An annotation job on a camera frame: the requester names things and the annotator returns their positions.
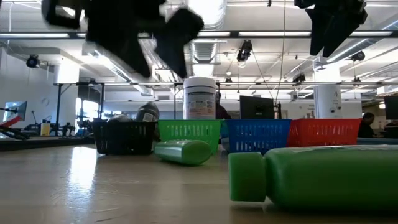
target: duct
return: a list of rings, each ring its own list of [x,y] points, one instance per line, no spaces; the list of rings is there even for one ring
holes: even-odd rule
[[[385,26],[383,28],[379,28],[381,30],[397,30],[398,29],[398,20],[394,21],[393,23],[389,24],[388,26]],[[367,39],[363,39],[360,41],[357,41],[355,44],[350,44],[346,47],[343,47],[342,49],[337,50],[335,53],[333,53],[331,55],[331,57],[329,57],[329,59],[327,60],[328,63],[336,63],[339,62],[340,60],[346,59],[358,52],[360,52],[361,50],[372,46],[373,44],[378,43],[380,40],[382,40],[383,38],[367,38]],[[309,57],[307,61],[305,61],[303,64],[301,64],[299,66],[299,68],[297,68],[300,71],[306,71],[309,68],[313,68],[313,62],[312,60],[315,57]]]
[[[185,3],[198,15],[201,15],[205,23],[205,30],[220,30],[224,25],[227,0],[185,0]],[[191,46],[193,63],[202,65],[192,65],[194,75],[210,76],[213,74],[218,44],[215,39],[208,39],[213,43],[193,43]]]

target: table surface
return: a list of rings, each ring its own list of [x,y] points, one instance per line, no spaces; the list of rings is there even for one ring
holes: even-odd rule
[[[101,156],[94,146],[0,152],[1,223],[398,223],[381,214],[287,213],[229,200],[227,157],[203,166]]]

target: red basket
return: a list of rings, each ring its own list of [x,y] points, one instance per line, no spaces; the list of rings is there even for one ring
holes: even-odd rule
[[[360,119],[298,119],[290,124],[289,147],[355,145]]]

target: green plastic bottle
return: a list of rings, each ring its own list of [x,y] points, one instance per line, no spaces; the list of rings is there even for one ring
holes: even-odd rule
[[[326,146],[229,155],[233,201],[293,210],[398,209],[397,146]]]
[[[155,155],[167,161],[200,165],[210,158],[211,148],[204,141],[174,140],[158,143],[155,147]]]

